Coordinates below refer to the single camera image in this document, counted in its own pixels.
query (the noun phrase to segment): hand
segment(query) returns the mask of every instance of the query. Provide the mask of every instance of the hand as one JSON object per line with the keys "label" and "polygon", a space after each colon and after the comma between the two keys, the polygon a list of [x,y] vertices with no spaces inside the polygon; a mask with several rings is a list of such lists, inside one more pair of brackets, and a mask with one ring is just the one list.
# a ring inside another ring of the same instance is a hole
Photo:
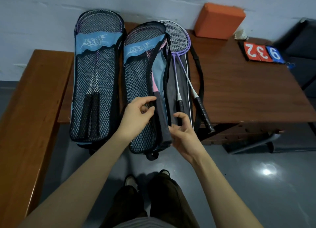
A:
{"label": "hand", "polygon": [[148,109],[144,105],[153,100],[156,100],[155,96],[136,97],[127,105],[117,130],[120,133],[120,137],[131,142],[141,133],[155,111],[154,106]]}
{"label": "hand", "polygon": [[194,161],[197,161],[197,159],[206,153],[206,150],[195,134],[188,115],[177,112],[173,116],[182,118],[182,126],[175,124],[172,124],[172,127],[169,126],[173,138],[172,144],[184,159],[193,164]]}

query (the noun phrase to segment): orange block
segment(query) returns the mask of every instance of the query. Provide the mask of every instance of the orange block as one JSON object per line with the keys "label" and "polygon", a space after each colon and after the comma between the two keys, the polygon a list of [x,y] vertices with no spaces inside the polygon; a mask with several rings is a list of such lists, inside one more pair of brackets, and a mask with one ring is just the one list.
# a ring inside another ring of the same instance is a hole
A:
{"label": "orange block", "polygon": [[196,36],[228,40],[246,17],[243,9],[205,3],[194,27]]}

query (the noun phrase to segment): gray floor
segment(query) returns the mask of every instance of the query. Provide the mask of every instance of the gray floor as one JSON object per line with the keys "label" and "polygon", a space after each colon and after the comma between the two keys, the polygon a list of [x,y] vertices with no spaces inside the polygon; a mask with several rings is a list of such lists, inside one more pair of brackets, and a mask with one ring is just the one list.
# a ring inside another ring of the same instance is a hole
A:
{"label": "gray floor", "polygon": [[[69,126],[61,126],[43,187],[42,200],[65,181],[89,152],[68,138]],[[206,146],[228,182],[264,227],[316,227],[316,152],[229,155],[219,145]],[[145,184],[161,169],[170,171],[185,194],[201,227],[215,227],[202,187],[192,167],[171,147],[155,161],[128,150],[114,165],[84,227],[98,227],[111,206],[113,196],[133,173]],[[150,202],[143,192],[145,209]]]}

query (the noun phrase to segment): sneaker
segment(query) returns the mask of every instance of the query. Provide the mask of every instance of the sneaker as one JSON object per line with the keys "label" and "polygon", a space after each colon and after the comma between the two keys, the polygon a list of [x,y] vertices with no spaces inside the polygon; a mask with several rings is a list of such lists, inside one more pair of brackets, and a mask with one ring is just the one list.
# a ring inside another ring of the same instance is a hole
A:
{"label": "sneaker", "polygon": [[126,176],[124,186],[133,186],[139,192],[136,178],[132,174]]}
{"label": "sneaker", "polygon": [[159,173],[160,174],[166,174],[168,177],[170,177],[170,173],[167,170],[161,170]]}

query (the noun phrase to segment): black pants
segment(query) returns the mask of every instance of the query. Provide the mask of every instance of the black pants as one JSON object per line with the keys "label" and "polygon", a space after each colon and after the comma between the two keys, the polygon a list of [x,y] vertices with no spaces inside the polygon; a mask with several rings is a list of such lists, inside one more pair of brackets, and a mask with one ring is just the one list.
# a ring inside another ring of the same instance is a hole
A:
{"label": "black pants", "polygon": [[[150,216],[175,227],[199,227],[181,188],[168,175],[154,177],[148,184],[148,194],[151,200]],[[146,216],[141,194],[133,186],[124,186],[116,193],[101,228],[111,228]]]}

